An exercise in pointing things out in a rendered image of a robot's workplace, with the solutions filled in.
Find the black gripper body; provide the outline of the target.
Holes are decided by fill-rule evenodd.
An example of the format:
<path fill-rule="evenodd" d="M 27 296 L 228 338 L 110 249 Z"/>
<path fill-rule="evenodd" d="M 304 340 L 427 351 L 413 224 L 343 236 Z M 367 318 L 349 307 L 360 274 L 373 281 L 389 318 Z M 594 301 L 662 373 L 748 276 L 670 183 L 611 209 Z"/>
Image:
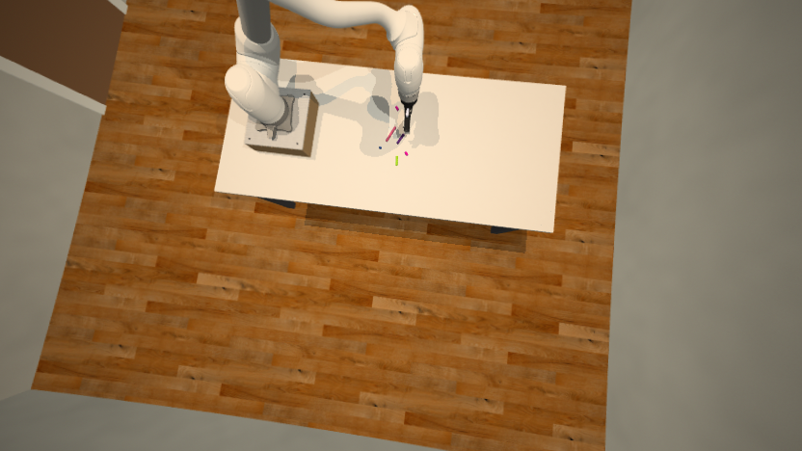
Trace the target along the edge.
<path fill-rule="evenodd" d="M 400 99 L 400 100 L 401 100 L 401 99 Z M 407 111 L 407 108 L 409 108 L 409 111 L 411 111 L 411 107 L 412 107 L 412 106 L 414 106 L 414 105 L 417 103 L 417 100 L 416 100 L 416 101 L 414 101 L 414 102 L 411 102 L 411 103 L 407 103 L 407 102 L 404 102 L 404 101 L 402 101 L 402 100 L 401 100 L 401 103 L 402 103 L 404 106 L 406 106 L 406 111 Z"/>

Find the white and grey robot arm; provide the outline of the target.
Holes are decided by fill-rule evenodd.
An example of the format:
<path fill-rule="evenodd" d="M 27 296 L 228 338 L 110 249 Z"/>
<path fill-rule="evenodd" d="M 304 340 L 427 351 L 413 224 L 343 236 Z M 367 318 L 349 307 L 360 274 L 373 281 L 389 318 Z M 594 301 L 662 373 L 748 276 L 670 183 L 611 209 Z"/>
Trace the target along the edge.
<path fill-rule="evenodd" d="M 407 103 L 418 99 L 423 76 L 424 28 L 416 7 L 407 5 L 395 11 L 378 2 L 236 0 L 240 17 L 234 25 L 238 65 L 227 71 L 225 85 L 232 100 L 257 119 L 257 131 L 267 130 L 268 137 L 275 139 L 277 131 L 293 130 L 295 97 L 280 95 L 281 42 L 271 24 L 270 2 L 326 27 L 381 25 L 395 50 L 398 95 Z"/>

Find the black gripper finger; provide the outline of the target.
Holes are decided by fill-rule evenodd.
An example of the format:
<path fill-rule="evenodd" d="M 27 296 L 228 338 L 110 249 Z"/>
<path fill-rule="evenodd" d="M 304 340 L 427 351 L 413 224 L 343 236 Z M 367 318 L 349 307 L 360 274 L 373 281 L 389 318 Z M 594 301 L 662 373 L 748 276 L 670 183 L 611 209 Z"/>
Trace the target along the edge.
<path fill-rule="evenodd" d="M 406 106 L 404 106 L 405 110 L 404 110 L 404 126 L 403 126 L 403 128 L 404 128 L 405 134 L 410 134 L 411 133 L 410 122 L 411 122 L 411 114 L 412 114 L 412 111 L 413 111 L 413 107 L 414 106 L 412 106 L 412 108 L 411 108 L 411 112 L 409 112 L 409 108 L 407 108 L 407 112 L 406 112 Z"/>

